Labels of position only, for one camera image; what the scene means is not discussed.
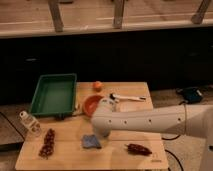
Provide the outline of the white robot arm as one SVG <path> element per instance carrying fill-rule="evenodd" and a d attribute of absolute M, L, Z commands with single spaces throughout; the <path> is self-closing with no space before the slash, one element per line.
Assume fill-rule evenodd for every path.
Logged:
<path fill-rule="evenodd" d="M 92 115 L 94 133 L 142 131 L 200 137 L 205 147 L 199 171 L 213 171 L 213 105 L 177 105 L 142 111 L 116 112 L 116 103 L 103 98 Z"/>

